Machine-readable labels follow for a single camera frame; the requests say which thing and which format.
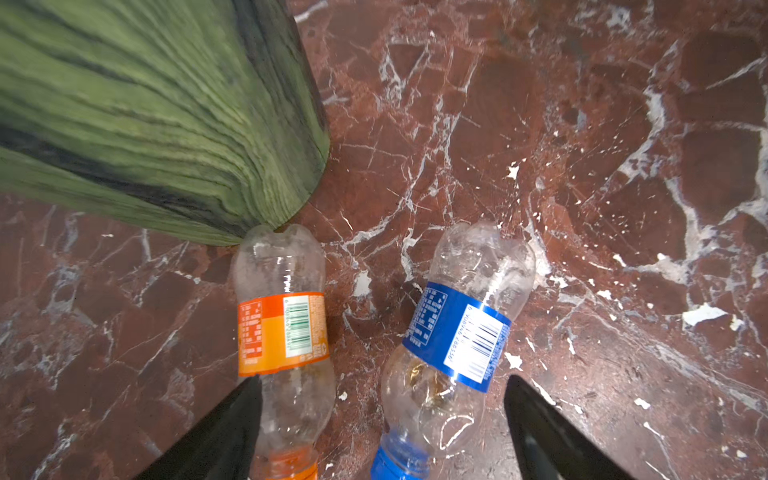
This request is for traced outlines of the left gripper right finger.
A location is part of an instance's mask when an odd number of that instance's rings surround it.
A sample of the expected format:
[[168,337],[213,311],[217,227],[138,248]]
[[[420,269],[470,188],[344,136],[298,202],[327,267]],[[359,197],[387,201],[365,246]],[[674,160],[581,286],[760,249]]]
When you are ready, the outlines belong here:
[[504,409],[522,478],[633,479],[518,375],[507,380]]

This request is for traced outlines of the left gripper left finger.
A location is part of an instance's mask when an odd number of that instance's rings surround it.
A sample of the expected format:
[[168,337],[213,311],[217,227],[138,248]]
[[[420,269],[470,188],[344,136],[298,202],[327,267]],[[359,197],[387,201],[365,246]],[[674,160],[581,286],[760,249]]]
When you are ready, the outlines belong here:
[[139,479],[247,479],[263,408],[259,376],[243,380]]

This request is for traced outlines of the clear bottle blue label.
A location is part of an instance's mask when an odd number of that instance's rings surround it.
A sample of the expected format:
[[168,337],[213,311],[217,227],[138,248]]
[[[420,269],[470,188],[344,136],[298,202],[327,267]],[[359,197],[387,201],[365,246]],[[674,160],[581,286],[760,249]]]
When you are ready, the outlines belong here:
[[403,342],[384,367],[386,429],[372,478],[426,479],[433,463],[467,447],[535,277],[531,248],[488,221],[443,234]]

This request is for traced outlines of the clear bottle orange label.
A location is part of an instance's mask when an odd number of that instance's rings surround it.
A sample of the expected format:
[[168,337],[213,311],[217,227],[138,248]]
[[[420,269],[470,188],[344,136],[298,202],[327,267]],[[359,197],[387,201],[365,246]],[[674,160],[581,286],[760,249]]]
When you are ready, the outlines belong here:
[[335,404],[324,287],[325,256],[308,229],[250,230],[234,257],[238,374],[258,377],[255,453],[267,479],[315,479],[315,444]]

